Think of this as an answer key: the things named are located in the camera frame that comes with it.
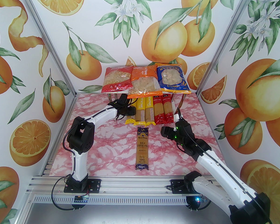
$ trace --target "blue spaghetti package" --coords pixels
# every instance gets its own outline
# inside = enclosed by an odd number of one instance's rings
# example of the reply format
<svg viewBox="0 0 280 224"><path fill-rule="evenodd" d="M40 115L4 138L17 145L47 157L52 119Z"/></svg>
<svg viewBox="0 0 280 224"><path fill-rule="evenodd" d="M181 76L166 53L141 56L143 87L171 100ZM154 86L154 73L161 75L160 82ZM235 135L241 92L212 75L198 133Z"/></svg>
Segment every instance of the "blue spaghetti package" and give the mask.
<svg viewBox="0 0 280 224"><path fill-rule="evenodd" d="M191 94L180 64L157 64L157 75L162 91Z"/></svg>

